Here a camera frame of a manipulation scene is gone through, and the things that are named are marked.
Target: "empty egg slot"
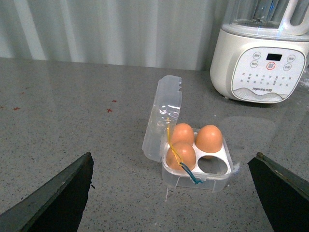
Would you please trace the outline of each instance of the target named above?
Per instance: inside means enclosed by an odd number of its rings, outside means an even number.
[[[208,156],[208,158],[201,157],[197,161],[197,165],[205,173],[224,175],[227,172],[226,163],[215,156]]]

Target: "white wall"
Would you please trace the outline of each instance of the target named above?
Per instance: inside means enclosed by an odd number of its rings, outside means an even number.
[[[0,1],[0,57],[210,68],[226,0]]]

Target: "gray countertop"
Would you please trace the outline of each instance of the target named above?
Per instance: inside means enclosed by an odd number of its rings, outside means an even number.
[[[217,125],[239,170],[220,192],[168,188],[141,149],[158,80],[182,78],[178,122]],[[0,58],[0,213],[90,151],[84,231],[272,231],[247,163],[259,151],[309,180],[309,88],[227,100],[209,72]]]

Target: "blender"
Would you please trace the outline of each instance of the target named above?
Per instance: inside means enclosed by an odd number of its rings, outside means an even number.
[[[230,0],[211,64],[226,98],[277,103],[294,91],[309,52],[309,0]]]

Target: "egg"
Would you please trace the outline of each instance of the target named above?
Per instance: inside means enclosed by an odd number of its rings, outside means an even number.
[[[193,149],[193,147],[186,142],[174,143],[173,147],[177,151],[177,154],[179,154],[182,157],[183,163],[190,170],[193,170],[195,168],[196,161],[197,161],[197,157],[195,155],[195,150]],[[183,171],[183,168],[178,164],[171,148],[169,148],[167,155],[166,155],[166,164],[172,169]]]
[[[207,153],[215,153],[220,151],[222,148],[222,143],[222,133],[219,128],[214,125],[206,125],[200,129],[195,140],[195,145],[197,148]]]
[[[194,132],[190,125],[186,123],[177,124],[174,128],[173,134],[170,139],[170,143],[186,142],[190,145],[194,143]]]

